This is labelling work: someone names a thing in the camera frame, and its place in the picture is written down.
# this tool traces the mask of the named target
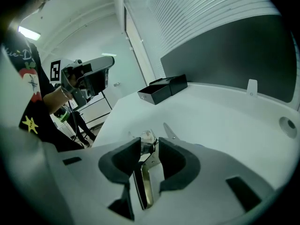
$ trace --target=black box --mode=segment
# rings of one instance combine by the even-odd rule
[[[148,87],[139,90],[137,93],[141,99],[156,105],[186,87],[188,87],[186,76],[181,75],[160,78],[151,82]]]
[[[170,86],[172,96],[188,87],[187,78],[185,74],[177,77],[160,78],[156,81],[150,82],[149,86],[165,84]]]

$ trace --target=white clip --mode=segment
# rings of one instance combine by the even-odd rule
[[[257,80],[249,79],[247,95],[252,96],[254,98],[257,97]]]

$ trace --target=round hole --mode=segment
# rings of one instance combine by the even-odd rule
[[[287,121],[287,124],[290,126],[290,128],[295,129],[295,124],[293,124],[293,122],[291,120]]]

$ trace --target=ceiling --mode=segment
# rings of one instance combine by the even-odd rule
[[[110,8],[106,13],[111,14],[111,6],[113,0],[51,0],[41,12],[22,21],[21,26],[41,34],[38,41],[30,41],[45,58],[70,34],[104,16],[104,9]]]

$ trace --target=ceiling light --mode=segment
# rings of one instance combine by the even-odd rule
[[[24,28],[24,27],[21,27],[21,26],[19,27],[18,31],[20,33],[22,33],[25,37],[30,38],[32,40],[36,40],[36,41],[41,36],[41,34],[39,34],[37,32],[34,32],[34,31],[31,31],[31,30],[29,30],[27,28]]]
[[[111,53],[103,53],[103,56],[111,56],[111,57],[115,57],[117,56],[116,54],[111,54]]]

